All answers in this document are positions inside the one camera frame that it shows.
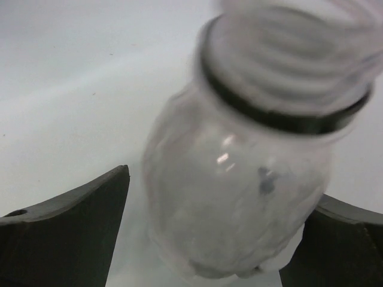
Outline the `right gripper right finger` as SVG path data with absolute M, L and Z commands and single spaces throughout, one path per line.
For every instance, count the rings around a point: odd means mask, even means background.
M 324 195 L 279 275 L 283 287 L 382 287 L 382 214 Z

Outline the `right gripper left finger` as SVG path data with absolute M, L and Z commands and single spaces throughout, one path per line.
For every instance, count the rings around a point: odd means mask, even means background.
M 118 166 L 1 218 L 1 285 L 105 286 L 129 189 Z

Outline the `short clear bottle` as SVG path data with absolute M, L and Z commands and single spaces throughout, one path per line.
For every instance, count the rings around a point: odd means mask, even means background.
M 221 1 L 142 158 L 150 235 L 191 286 L 279 270 L 382 72 L 381 1 Z

